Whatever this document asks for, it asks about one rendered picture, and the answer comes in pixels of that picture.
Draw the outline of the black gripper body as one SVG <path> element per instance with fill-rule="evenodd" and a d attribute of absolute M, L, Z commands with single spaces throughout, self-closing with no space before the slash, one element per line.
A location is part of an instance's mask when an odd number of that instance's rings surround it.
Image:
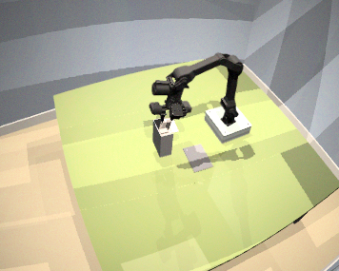
<path fill-rule="evenodd" d="M 153 115 L 160 115 L 162 113 L 166 113 L 166 110 L 168 110 L 167 105 L 172 101 L 174 101 L 174 103 L 182 102 L 181 107 L 186 108 L 188 110 L 188 113 L 191 113 L 192 107 L 189 101 L 182 101 L 181 98 L 173 98 L 170 95 L 168 95 L 167 100 L 164 101 L 165 104 L 162 106 L 160 106 L 159 102 L 150 102 L 149 108 L 151 113 Z"/>

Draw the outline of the grey open-top bin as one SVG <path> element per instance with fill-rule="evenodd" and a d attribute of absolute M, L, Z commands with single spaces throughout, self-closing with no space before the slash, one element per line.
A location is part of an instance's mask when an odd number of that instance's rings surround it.
<path fill-rule="evenodd" d="M 160 158 L 171 155 L 173 133 L 161 136 L 159 126 L 161 118 L 153 120 L 152 141 Z"/>

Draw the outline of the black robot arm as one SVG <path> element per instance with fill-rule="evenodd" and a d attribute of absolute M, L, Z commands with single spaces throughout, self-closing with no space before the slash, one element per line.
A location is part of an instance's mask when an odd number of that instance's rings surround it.
<path fill-rule="evenodd" d="M 176 68 L 174 72 L 166 76 L 167 81 L 155 80 L 151 85 L 151 93 L 152 95 L 170 95 L 173 98 L 181 98 L 184 89 L 189 88 L 188 83 L 190 83 L 194 77 L 219 66 L 226 67 L 229 76 L 226 96 L 220 98 L 221 101 L 219 104 L 222 109 L 224 109 L 224 114 L 220 120 L 222 120 L 226 126 L 231 126 L 236 122 L 234 118 L 239 116 L 239 112 L 236 110 L 235 91 L 238 84 L 238 76 L 243 71 L 243 64 L 239 58 L 234 55 L 216 53 L 192 66 L 183 65 Z M 173 81 L 173 77 L 176 82 Z M 182 102 L 174 103 L 174 101 L 167 105 L 171 119 L 180 119 L 187 115 L 188 110 L 182 108 L 181 105 Z"/>

